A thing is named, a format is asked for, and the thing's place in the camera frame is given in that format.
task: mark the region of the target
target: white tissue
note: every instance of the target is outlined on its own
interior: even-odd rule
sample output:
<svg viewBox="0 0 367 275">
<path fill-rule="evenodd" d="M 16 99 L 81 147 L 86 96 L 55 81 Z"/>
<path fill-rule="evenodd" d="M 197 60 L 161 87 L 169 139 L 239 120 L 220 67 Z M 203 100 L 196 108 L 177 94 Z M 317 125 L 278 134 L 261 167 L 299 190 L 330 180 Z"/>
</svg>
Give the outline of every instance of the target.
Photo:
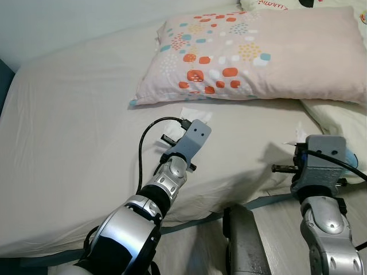
<svg viewBox="0 0 367 275">
<path fill-rule="evenodd" d="M 308 134 L 302 128 L 302 122 L 299 122 L 298 126 L 296 128 L 296 140 L 293 140 L 293 141 L 290 141 L 290 142 L 284 142 L 283 144 L 289 144 L 289 145 L 295 146 L 296 143 L 306 142 L 307 137 L 308 137 Z"/>
<path fill-rule="evenodd" d="M 212 112 L 199 111 L 199 110 L 183 107 L 179 118 L 187 119 L 190 121 L 199 119 L 206 124 L 212 118 L 212 115 L 213 115 Z M 168 122 L 165 126 L 165 129 L 163 130 L 163 133 L 166 136 L 173 139 L 174 141 L 177 141 L 178 139 L 180 139 L 185 134 L 185 132 L 186 131 L 181 128 L 180 123 L 177 121 Z"/>
</svg>

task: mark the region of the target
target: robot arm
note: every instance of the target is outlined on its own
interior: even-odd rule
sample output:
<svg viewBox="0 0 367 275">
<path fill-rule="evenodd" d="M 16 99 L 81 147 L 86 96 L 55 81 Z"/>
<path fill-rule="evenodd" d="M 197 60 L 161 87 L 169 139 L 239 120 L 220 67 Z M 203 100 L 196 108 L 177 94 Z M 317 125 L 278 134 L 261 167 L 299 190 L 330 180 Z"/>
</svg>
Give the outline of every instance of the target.
<svg viewBox="0 0 367 275">
<path fill-rule="evenodd" d="M 59 275 L 145 274 L 161 238 L 162 220 L 186 182 L 191 158 L 211 129 L 199 120 L 181 123 L 186 134 L 161 157 L 156 174 L 99 226 L 87 255 Z"/>
<path fill-rule="evenodd" d="M 364 275 L 361 257 L 352 244 L 344 200 L 335 198 L 343 169 L 308 154 L 308 150 L 345 161 L 340 136 L 311 135 L 296 145 L 295 166 L 273 166 L 273 172 L 295 173 L 291 192 L 301 203 L 300 230 L 310 249 L 312 275 Z"/>
</svg>

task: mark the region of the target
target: blue object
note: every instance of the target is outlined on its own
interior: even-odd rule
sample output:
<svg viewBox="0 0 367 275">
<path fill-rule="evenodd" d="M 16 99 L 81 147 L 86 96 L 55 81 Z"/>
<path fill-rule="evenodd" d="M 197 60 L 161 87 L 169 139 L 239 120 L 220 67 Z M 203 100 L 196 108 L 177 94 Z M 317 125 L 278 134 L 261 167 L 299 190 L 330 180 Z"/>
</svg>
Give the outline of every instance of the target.
<svg viewBox="0 0 367 275">
<path fill-rule="evenodd" d="M 135 100 L 135 99 L 134 99 L 134 100 L 131 100 L 131 101 L 130 101 L 130 103 L 129 103 L 129 105 L 130 105 L 130 106 L 135 106 L 135 105 L 137 104 L 137 102 L 138 102 L 138 101 L 137 101 L 137 100 Z"/>
<path fill-rule="evenodd" d="M 0 115 L 14 72 L 0 59 Z"/>
<path fill-rule="evenodd" d="M 164 52 L 165 50 L 168 50 L 170 48 L 171 48 L 171 45 L 163 46 L 163 47 L 161 47 L 161 52 Z"/>
<path fill-rule="evenodd" d="M 262 53 L 260 55 L 260 59 L 261 60 L 264 60 L 264 61 L 269 61 L 270 60 L 270 54 L 268 54 L 268 53 Z"/>
<path fill-rule="evenodd" d="M 345 151 L 345 162 L 347 164 L 349 164 L 350 166 L 353 166 L 354 168 L 357 168 L 358 167 L 358 159 L 357 159 L 357 156 L 355 155 L 355 153 L 353 153 L 348 148 Z M 350 172 L 347 169 L 344 169 L 343 175 L 345 175 L 345 174 L 352 174 L 352 172 Z"/>
<path fill-rule="evenodd" d="M 182 36 L 182 40 L 186 40 L 186 41 L 191 40 L 191 34 L 184 34 L 184 35 Z"/>
</svg>

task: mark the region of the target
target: orange dot pattern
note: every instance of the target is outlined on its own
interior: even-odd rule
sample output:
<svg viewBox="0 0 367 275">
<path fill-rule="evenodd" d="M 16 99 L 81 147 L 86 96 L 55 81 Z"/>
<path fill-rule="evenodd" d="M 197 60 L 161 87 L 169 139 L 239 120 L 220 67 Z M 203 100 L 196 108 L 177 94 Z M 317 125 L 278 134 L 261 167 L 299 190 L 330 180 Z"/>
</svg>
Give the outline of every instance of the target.
<svg viewBox="0 0 367 275">
<path fill-rule="evenodd" d="M 201 70 L 190 70 L 188 71 L 187 78 L 189 81 L 193 82 L 203 82 L 204 73 Z"/>
<path fill-rule="evenodd" d="M 178 86 L 179 86 L 181 89 L 187 89 L 188 87 L 190 87 L 189 83 L 184 82 L 184 81 L 179 82 L 179 83 L 178 83 Z"/>
<path fill-rule="evenodd" d="M 218 88 L 224 88 L 225 87 L 225 83 L 223 81 L 217 81 L 216 85 Z"/>
<path fill-rule="evenodd" d="M 184 62 L 194 62 L 196 60 L 196 55 L 192 53 L 188 53 L 184 55 L 183 61 Z"/>
<path fill-rule="evenodd" d="M 202 56 L 199 58 L 199 64 L 209 64 L 210 58 L 208 56 Z"/>
<path fill-rule="evenodd" d="M 237 89 L 241 85 L 241 82 L 238 80 L 232 80 L 231 81 L 231 87 Z"/>
<path fill-rule="evenodd" d="M 205 93 L 208 93 L 208 94 L 214 94 L 216 91 L 214 90 L 213 87 L 211 86 L 206 86 L 205 89 L 204 89 Z"/>
<path fill-rule="evenodd" d="M 222 73 L 225 77 L 237 76 L 239 70 L 237 68 L 225 68 Z"/>
<path fill-rule="evenodd" d="M 254 42 L 239 46 L 239 55 L 242 57 L 243 61 L 252 61 L 258 57 L 260 53 L 260 47 Z"/>
<path fill-rule="evenodd" d="M 186 45 L 188 42 L 182 39 L 183 33 L 177 34 L 172 40 L 171 40 L 171 46 L 174 50 L 180 50 L 184 45 Z"/>
</svg>

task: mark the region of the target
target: patterned pillowcase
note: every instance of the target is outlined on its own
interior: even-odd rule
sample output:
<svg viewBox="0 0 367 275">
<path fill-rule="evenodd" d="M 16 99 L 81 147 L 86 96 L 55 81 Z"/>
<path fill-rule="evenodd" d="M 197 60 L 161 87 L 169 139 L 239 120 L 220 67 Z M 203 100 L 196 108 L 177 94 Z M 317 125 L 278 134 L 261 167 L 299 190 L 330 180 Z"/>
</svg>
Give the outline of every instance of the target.
<svg viewBox="0 0 367 275">
<path fill-rule="evenodd" d="M 303 0 L 302 3 L 311 3 L 309 0 Z M 354 10 L 354 18 L 358 22 L 358 28 L 361 35 L 365 39 L 365 46 L 367 47 L 367 6 L 366 0 L 314 0 L 313 8 L 318 7 L 344 7 L 352 6 Z M 300 4 L 300 0 L 241 0 L 241 7 L 247 11 L 260 9 L 274 9 L 274 10 L 292 10 L 292 9 L 307 9 Z"/>
<path fill-rule="evenodd" d="M 333 99 L 364 103 L 366 52 L 349 7 L 185 15 L 130 104 L 201 99 Z"/>
</svg>

